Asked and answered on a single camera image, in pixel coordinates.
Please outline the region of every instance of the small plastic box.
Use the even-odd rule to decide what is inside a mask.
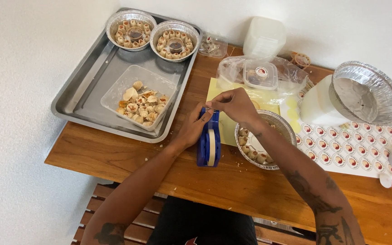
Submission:
[[[228,49],[228,42],[219,36],[204,32],[199,46],[199,53],[209,57],[223,58]]]
[[[279,85],[277,68],[270,62],[249,60],[244,63],[243,81],[250,87],[275,90]]]
[[[131,88],[133,83],[136,81],[142,81],[143,86],[146,88],[142,88],[137,91],[139,94],[145,91],[158,91],[155,95],[157,98],[161,97],[161,95],[166,95],[169,97],[169,100],[173,98],[173,95],[176,92],[176,85],[171,81],[165,79],[164,77],[155,74],[149,70],[144,69],[136,64],[131,65],[128,69],[119,77],[119,79],[113,84],[113,86],[105,93],[105,95],[101,98],[101,105],[109,110],[111,110],[117,116],[123,118],[131,122],[134,125],[137,125],[147,131],[154,131],[157,125],[160,123],[163,116],[166,114],[171,102],[168,101],[166,106],[158,115],[157,119],[150,126],[143,126],[142,124],[129,119],[128,117],[117,113],[116,109],[119,107],[119,101],[123,100],[123,94],[126,92],[128,88]]]

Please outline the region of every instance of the blue tape dispenser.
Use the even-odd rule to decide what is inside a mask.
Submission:
[[[207,108],[202,108],[199,118],[205,113]],[[214,110],[211,119],[205,123],[202,135],[198,141],[196,164],[199,167],[217,167],[221,156],[220,131],[219,131],[220,111]]]

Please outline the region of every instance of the plastic container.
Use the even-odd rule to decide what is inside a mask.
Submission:
[[[101,98],[101,105],[134,125],[137,125],[147,131],[154,131],[171,105],[170,101],[166,103],[166,106],[158,115],[154,123],[148,127],[143,126],[142,124],[116,112],[116,109],[119,107],[119,101],[123,99],[123,94],[128,88],[131,88],[133,83],[136,81],[142,81],[143,86],[146,86],[146,88],[142,88],[137,91],[139,94],[144,91],[154,90],[158,91],[158,93],[155,95],[157,98],[161,97],[161,95],[166,95],[169,97],[169,99],[172,99],[176,92],[176,85],[171,81],[136,64],[133,64],[128,67],[122,76],[119,77],[119,79]]]
[[[301,106],[301,117],[304,122],[321,126],[338,126],[350,121],[340,114],[331,102],[329,97],[331,82],[332,75],[329,75],[305,94]]]
[[[243,67],[243,81],[249,87],[275,90],[279,85],[277,68],[270,62],[247,60]]]
[[[264,17],[254,17],[244,39],[243,53],[266,57],[276,56],[287,40],[282,22]]]
[[[208,57],[223,58],[228,49],[228,42],[219,36],[204,32],[199,46],[199,53]]]

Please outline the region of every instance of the tape roll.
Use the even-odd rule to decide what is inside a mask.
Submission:
[[[214,166],[214,159],[216,157],[216,137],[214,135],[214,130],[208,130],[208,137],[210,139],[210,158],[208,159],[207,165]]]

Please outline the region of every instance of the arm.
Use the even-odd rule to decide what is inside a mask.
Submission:
[[[261,119],[243,88],[226,91],[206,104],[224,111],[258,138],[293,188],[313,210],[317,245],[365,245],[353,210],[334,180]]]
[[[126,228],[143,210],[179,154],[199,139],[204,124],[213,115],[206,112],[198,120],[203,103],[187,115],[177,137],[153,159],[126,178],[92,216],[81,245],[122,245]]]

